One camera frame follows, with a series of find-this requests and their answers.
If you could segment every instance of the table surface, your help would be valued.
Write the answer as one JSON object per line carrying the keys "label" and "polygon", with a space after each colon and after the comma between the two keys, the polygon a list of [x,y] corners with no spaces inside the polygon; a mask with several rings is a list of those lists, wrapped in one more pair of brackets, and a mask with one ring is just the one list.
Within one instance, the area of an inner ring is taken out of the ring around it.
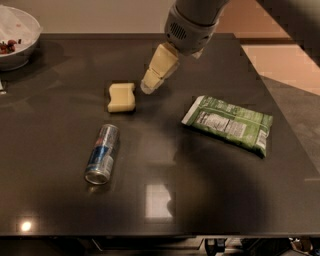
{"label": "table surface", "polygon": [[[239,41],[215,35],[145,95],[140,79],[163,41],[42,38],[26,66],[1,73],[1,236],[320,234],[319,173]],[[106,111],[115,82],[136,84],[135,112]],[[273,115],[267,157],[183,126],[200,95]],[[110,182],[94,186],[84,170],[105,123],[120,147]]]}

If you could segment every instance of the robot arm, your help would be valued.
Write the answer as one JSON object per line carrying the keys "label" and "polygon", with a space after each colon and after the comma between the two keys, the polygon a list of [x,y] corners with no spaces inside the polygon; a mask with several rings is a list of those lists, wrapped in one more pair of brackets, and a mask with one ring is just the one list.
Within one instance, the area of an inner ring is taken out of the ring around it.
{"label": "robot arm", "polygon": [[171,7],[165,33],[184,55],[201,51],[211,39],[229,0],[177,0]]}
{"label": "robot arm", "polygon": [[176,0],[165,25],[168,42],[159,45],[142,79],[141,88],[145,93],[152,93],[178,68],[179,53],[201,54],[228,1]]}

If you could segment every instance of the aluminum can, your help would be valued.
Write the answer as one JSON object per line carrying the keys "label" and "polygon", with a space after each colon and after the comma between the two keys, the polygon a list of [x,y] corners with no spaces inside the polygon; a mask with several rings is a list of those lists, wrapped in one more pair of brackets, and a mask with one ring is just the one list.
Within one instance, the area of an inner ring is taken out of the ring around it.
{"label": "aluminum can", "polygon": [[111,124],[103,125],[85,170],[84,177],[88,182],[101,185],[110,180],[118,142],[119,129]]}

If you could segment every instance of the green package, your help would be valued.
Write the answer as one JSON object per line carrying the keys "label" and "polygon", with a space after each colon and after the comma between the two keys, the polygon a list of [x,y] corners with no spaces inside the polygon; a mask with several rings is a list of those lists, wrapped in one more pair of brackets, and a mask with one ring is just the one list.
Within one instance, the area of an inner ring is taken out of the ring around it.
{"label": "green package", "polygon": [[228,104],[210,96],[199,96],[182,123],[266,157],[267,137],[272,120],[270,115]]}

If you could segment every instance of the yellow sponge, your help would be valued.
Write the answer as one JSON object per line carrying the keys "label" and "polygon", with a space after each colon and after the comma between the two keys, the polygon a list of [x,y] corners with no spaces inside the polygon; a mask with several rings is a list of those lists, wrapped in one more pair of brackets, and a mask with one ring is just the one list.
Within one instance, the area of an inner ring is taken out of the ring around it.
{"label": "yellow sponge", "polygon": [[109,88],[111,101],[108,112],[132,111],[136,107],[133,91],[134,83],[112,84]]}

